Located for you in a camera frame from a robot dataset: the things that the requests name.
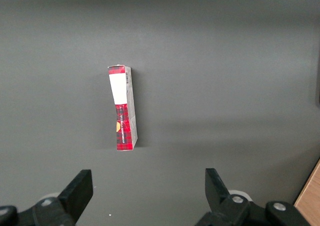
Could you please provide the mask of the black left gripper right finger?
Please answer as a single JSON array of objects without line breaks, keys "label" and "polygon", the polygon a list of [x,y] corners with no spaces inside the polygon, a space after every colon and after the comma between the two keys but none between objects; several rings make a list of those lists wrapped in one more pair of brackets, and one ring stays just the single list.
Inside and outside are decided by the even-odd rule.
[{"label": "black left gripper right finger", "polygon": [[197,226],[308,226],[310,223],[290,203],[269,201],[265,207],[245,196],[230,193],[215,168],[205,170],[205,196],[210,211]]}]

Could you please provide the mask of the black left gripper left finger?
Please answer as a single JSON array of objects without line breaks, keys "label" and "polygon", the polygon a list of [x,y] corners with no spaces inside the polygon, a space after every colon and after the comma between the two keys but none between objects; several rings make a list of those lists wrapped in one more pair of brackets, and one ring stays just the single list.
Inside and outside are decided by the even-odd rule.
[{"label": "black left gripper left finger", "polygon": [[92,171],[81,170],[58,196],[47,196],[18,212],[13,205],[0,207],[2,226],[75,226],[93,196]]}]

